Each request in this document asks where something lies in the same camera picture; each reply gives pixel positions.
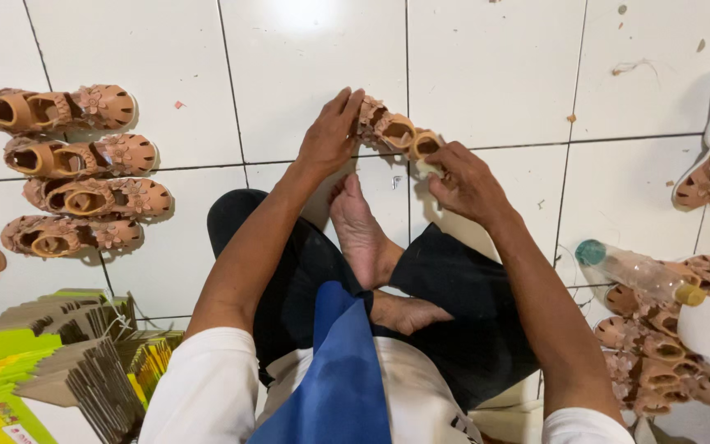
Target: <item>hand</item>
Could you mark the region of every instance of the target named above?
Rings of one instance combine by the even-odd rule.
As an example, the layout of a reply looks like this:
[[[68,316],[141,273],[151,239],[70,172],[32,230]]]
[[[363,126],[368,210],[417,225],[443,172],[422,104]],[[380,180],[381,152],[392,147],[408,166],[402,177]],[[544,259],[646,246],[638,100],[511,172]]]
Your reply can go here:
[[[429,175],[429,192],[443,208],[489,229],[507,217],[518,217],[489,166],[459,142],[450,142],[424,159],[440,167],[441,179]]]
[[[302,164],[304,171],[322,180],[350,159],[365,94],[363,89],[351,92],[348,86],[323,106],[320,117],[306,131],[297,155],[296,163]]]

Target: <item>flower decoration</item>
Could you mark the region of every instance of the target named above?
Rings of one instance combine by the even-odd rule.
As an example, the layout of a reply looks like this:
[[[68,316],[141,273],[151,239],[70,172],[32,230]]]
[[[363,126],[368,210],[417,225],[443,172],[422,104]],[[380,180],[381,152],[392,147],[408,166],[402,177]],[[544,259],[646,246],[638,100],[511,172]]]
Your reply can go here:
[[[111,248],[115,243],[122,242],[122,239],[117,237],[119,230],[106,230],[106,231],[96,231],[95,238],[98,241],[98,245],[105,245],[106,248]]]
[[[125,163],[120,163],[120,162],[115,162],[111,166],[111,174],[114,176],[119,176],[119,175],[130,175],[133,174],[130,172],[130,168],[132,168],[133,165],[125,164]]]
[[[146,194],[147,190],[143,190],[141,188],[142,184],[143,182],[141,180],[139,182],[136,182],[132,178],[129,178],[128,180],[124,181],[124,184],[120,187],[120,190],[123,194]]]
[[[90,88],[85,86],[81,87],[81,101],[79,105],[84,108],[89,114],[97,114],[98,109],[106,109],[106,104],[100,101],[103,94],[98,90],[97,85],[93,85]]]
[[[152,209],[150,205],[147,204],[150,198],[147,196],[142,196],[141,194],[131,194],[128,201],[128,206],[133,208],[136,213],[141,214],[145,209]]]

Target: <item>white tile floor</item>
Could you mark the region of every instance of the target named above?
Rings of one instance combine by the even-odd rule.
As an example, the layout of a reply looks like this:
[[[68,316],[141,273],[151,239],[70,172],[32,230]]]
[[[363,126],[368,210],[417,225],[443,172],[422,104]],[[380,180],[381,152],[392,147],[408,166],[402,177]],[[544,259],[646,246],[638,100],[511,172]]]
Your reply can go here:
[[[495,148],[475,153],[569,287],[603,283],[569,254],[589,237],[664,259],[710,253],[710,208],[678,211],[666,185],[702,152],[710,0],[0,1],[0,88],[92,83],[136,97],[132,131],[158,146],[152,178],[176,198],[174,215],[145,227],[143,247],[105,253],[105,272],[97,258],[7,254],[0,311],[61,287],[104,287],[107,272],[141,316],[184,327],[213,260],[209,206],[231,189],[270,190],[346,85],[448,140]],[[38,213],[2,162],[6,141],[0,133],[0,231]],[[406,162],[366,147],[357,157],[347,168],[395,242],[435,221],[498,259],[482,230],[437,210]],[[335,241],[326,187],[304,214]],[[605,315],[587,302],[592,288],[571,291],[589,321]]]

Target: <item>bare foot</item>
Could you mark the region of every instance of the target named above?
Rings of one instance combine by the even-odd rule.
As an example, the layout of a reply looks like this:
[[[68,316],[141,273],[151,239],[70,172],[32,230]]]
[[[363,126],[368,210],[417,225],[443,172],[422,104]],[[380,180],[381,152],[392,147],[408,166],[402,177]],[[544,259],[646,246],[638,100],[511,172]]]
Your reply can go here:
[[[451,321],[454,317],[429,301],[374,290],[374,305],[371,306],[369,319],[378,326],[409,336],[435,322]]]
[[[385,236],[352,173],[330,191],[330,219],[339,237],[341,252],[360,286],[371,290],[387,284],[404,250]]]

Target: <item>tile grout line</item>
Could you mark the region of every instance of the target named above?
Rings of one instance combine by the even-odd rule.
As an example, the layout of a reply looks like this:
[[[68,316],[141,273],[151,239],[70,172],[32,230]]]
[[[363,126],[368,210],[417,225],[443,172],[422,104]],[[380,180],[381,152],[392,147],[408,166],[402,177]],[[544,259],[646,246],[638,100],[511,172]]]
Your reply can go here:
[[[408,0],[405,0],[405,72],[407,74],[407,117],[409,118],[409,5]],[[406,162],[407,171],[407,246],[413,241],[413,212],[410,211],[412,204],[410,197],[410,180],[409,180],[409,160]]]
[[[111,296],[114,297],[113,287],[111,286],[111,279],[108,276],[108,270],[106,269],[106,261],[104,261],[104,254],[102,251],[98,250],[98,258],[100,259],[100,265],[104,268],[104,276],[106,277],[106,285],[108,285],[109,291],[111,291]]]
[[[405,72],[407,72],[407,118],[409,115],[409,0],[405,0]]]
[[[232,90],[232,106],[234,107],[234,123],[237,125],[237,142],[240,144],[240,158],[243,160],[243,175],[245,175],[245,187],[249,186],[249,173],[245,169],[245,154],[243,153],[243,135],[240,132],[240,117],[237,115],[237,100],[234,98],[234,79],[232,78],[232,66],[229,63],[229,46],[226,44],[226,30],[223,28],[223,11],[221,2],[216,0],[218,6],[218,18],[221,20],[221,35],[223,37],[223,53],[226,56],[226,71],[229,73],[229,87]]]
[[[700,227],[697,228],[697,237],[695,238],[695,247],[692,250],[692,254],[697,254],[697,244],[700,242],[700,234],[703,231],[703,222],[705,222],[705,211],[708,206],[703,207],[703,216],[701,216]]]
[[[46,81],[48,82],[48,90],[52,93],[54,88],[51,86],[51,78],[48,76],[48,69],[46,68],[46,61],[43,59],[43,50],[40,49],[40,42],[37,41],[37,33],[35,32],[35,26],[32,23],[32,15],[29,13],[29,6],[26,5],[26,0],[22,0],[24,3],[24,9],[26,10],[26,18],[29,19],[29,27],[32,29],[32,37],[35,39],[35,45],[37,46],[37,53],[40,54],[40,63],[43,65],[43,72],[46,75]]]
[[[568,142],[547,142],[547,143],[537,143],[531,145],[514,145],[514,146],[492,146],[492,147],[480,147],[480,148],[468,148],[470,151],[479,151],[484,149],[503,149],[503,148],[529,148],[534,146],[561,146],[561,145],[572,145],[580,143],[589,142],[603,142],[603,141],[631,141],[631,140],[644,140],[644,139],[655,139],[660,137],[681,137],[681,136],[702,136],[703,133],[685,133],[685,134],[665,134],[656,136],[630,136],[630,137],[618,137],[614,139],[594,139],[587,141],[568,141]],[[360,159],[361,157],[388,157],[395,156],[397,153],[377,153],[377,154],[365,154],[365,155],[355,155],[351,159]],[[291,164],[294,160],[269,160],[267,162],[245,162],[243,164],[221,164],[221,165],[199,165],[199,166],[174,166],[169,168],[155,168],[152,172],[157,171],[183,171],[183,170],[200,170],[205,168],[225,168],[225,167],[243,167],[249,165],[270,165],[270,164]],[[0,178],[0,182],[7,182],[12,180],[26,180],[26,178]]]
[[[580,34],[580,55],[577,58],[577,75],[574,77],[574,98],[571,101],[571,114],[577,109],[577,86],[580,84],[580,66],[582,65],[582,47],[586,37],[586,19],[588,18],[588,0],[586,0],[586,10],[582,15],[582,33]],[[569,172],[569,154],[571,152],[571,136],[574,133],[574,123],[569,126],[569,143],[566,146],[566,163],[563,166],[563,185],[560,188],[560,207],[558,207],[558,229],[555,234],[555,254],[552,256],[552,267],[557,266],[558,244],[560,242],[560,225],[563,220],[563,200],[566,197],[566,176]]]

